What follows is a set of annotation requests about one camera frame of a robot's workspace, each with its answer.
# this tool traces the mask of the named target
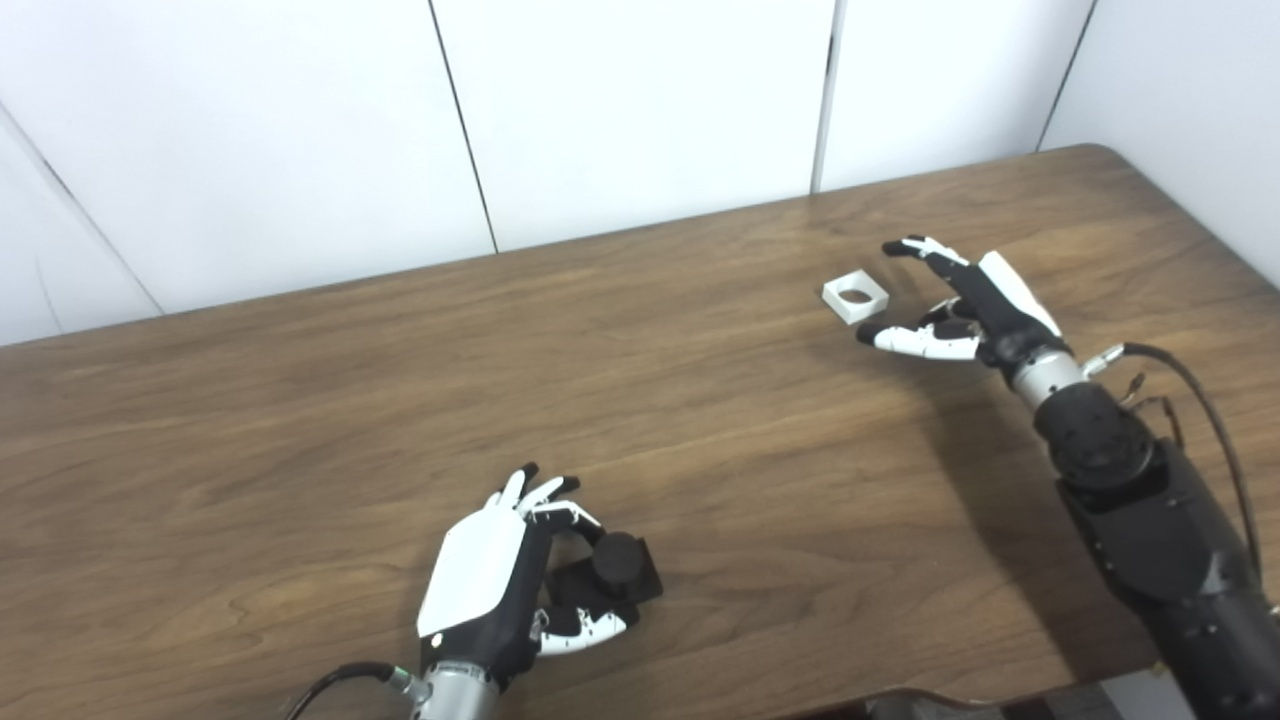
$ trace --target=white wall panel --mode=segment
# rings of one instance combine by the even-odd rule
[[[1098,0],[1044,147],[1107,145],[1280,286],[1280,3]]]
[[[8,0],[0,101],[166,311],[493,251],[425,0]]]
[[[804,195],[832,0],[435,0],[502,250]]]
[[[1089,3],[849,0],[820,188],[1036,150]]]
[[[0,345],[156,315],[0,111]]]

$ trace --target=robotic finger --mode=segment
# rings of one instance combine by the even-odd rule
[[[858,325],[859,342],[890,352],[915,355],[928,360],[973,360],[978,354],[978,336],[968,329],[955,334],[950,324],[925,324],[910,329],[901,325],[863,323]]]
[[[581,607],[550,607],[545,612],[548,624],[541,632],[539,657],[549,655],[568,655],[598,646],[607,639],[621,635],[632,623],[623,616],[639,619],[635,606],[632,612],[605,612],[599,618]]]

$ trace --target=wood grain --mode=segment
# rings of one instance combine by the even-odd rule
[[[878,254],[909,232],[1000,249],[1082,355],[1196,368],[1280,591],[1280,297],[1078,147],[0,350],[0,715],[269,719],[338,662],[413,666],[444,530],[530,459],[646,537],[667,594],[500,717],[996,701],[1149,662],[1018,398],[819,300],[854,268],[891,319],[945,297]],[[1229,501],[1189,395],[1149,384]],[[314,707],[403,711],[360,683]]]

